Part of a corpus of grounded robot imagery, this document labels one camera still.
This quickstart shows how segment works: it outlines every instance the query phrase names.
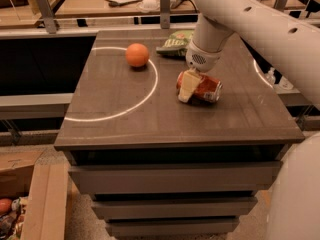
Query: gray tabletop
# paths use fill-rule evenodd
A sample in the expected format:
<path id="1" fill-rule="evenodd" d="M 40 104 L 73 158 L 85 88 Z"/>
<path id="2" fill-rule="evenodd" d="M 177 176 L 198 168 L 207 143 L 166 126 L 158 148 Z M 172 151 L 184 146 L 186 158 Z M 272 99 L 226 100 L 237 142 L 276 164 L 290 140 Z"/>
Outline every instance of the gray tabletop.
<path id="1" fill-rule="evenodd" d="M 294 143 L 303 134 L 237 34 L 208 74 L 223 83 L 216 104 L 183 104 L 176 80 L 184 59 L 156 53 L 173 30 L 100 32 L 55 142 L 57 150 Z M 125 49 L 146 45 L 133 70 Z"/>

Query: black cable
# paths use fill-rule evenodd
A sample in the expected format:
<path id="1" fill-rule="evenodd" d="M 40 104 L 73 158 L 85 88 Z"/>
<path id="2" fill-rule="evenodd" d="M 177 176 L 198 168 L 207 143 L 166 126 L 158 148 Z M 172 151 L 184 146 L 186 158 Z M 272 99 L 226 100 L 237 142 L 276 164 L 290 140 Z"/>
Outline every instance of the black cable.
<path id="1" fill-rule="evenodd" d="M 181 1 L 189 1 L 193 5 L 195 13 L 198 12 L 197 7 L 196 7 L 196 5 L 194 4 L 194 2 L 192 0 L 181 0 Z"/>

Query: cardboard box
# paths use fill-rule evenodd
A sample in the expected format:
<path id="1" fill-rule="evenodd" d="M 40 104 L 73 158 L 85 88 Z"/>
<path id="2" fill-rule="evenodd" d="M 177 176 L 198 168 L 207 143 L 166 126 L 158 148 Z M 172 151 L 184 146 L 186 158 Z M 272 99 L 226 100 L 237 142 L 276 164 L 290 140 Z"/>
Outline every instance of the cardboard box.
<path id="1" fill-rule="evenodd" d="M 0 197 L 28 196 L 21 239 L 63 240 L 69 165 L 35 165 L 41 153 L 0 154 Z"/>

